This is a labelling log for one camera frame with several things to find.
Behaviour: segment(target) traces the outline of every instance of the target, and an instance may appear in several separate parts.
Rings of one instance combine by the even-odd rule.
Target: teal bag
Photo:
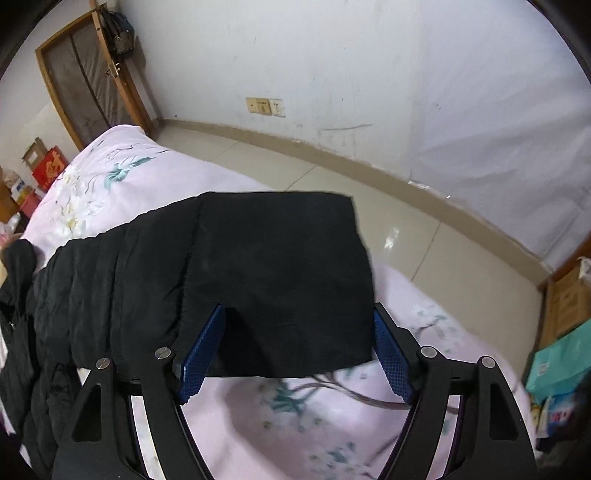
[[[525,389],[541,405],[550,395],[572,392],[591,369],[591,321],[535,354]]]

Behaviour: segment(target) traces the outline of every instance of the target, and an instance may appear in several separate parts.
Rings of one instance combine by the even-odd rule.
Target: screw
[[[437,356],[437,350],[432,346],[424,346],[421,348],[421,354],[427,358],[435,358]]]
[[[483,356],[482,357],[482,365],[484,365],[487,368],[494,368],[496,365],[496,362],[494,359],[492,359],[489,356]]]
[[[96,367],[99,370],[103,370],[103,369],[107,368],[110,364],[111,364],[111,360],[109,360],[107,357],[101,358],[96,361]]]
[[[154,352],[154,356],[158,359],[158,360],[163,360],[165,358],[168,358],[170,356],[172,352],[170,351],[170,348],[168,348],[167,346],[161,346],[158,350],[156,350]]]

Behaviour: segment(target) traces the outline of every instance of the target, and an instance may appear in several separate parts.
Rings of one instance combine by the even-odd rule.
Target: black puffer jacket
[[[0,396],[41,476],[80,388],[76,367],[103,356],[124,367],[171,345],[181,327],[200,331],[198,312],[211,301],[226,307],[227,326],[210,375],[303,377],[371,359],[371,270],[340,195],[205,193],[173,203],[68,242],[32,293],[31,245],[6,255],[0,312],[12,341]]]

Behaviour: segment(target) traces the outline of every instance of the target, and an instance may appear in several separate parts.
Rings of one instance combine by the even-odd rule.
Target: baseboard
[[[402,200],[455,228],[499,257],[534,285],[539,285],[550,274],[535,255],[484,219],[451,204],[431,190],[403,181],[386,171],[372,167],[369,163],[351,160],[300,140],[276,137],[228,125],[177,119],[161,120],[160,124],[231,138],[328,168]]]

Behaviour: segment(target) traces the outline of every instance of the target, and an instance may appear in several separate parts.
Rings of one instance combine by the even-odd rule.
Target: bed
[[[208,190],[270,190],[257,181],[164,148],[138,127],[113,127],[86,147],[60,175],[25,231],[43,268],[73,238],[96,236],[141,213]],[[399,272],[372,263],[376,300],[422,345],[448,358],[497,361],[511,387],[530,438],[529,401],[500,354],[467,333],[457,320]],[[5,349],[0,349],[4,362]],[[80,371],[82,380],[87,371]],[[133,408],[148,473],[164,478],[141,397]],[[450,399],[429,478],[447,462],[459,399]],[[377,361],[313,378],[206,378],[183,406],[187,423],[216,480],[376,478],[408,410],[392,393]]]

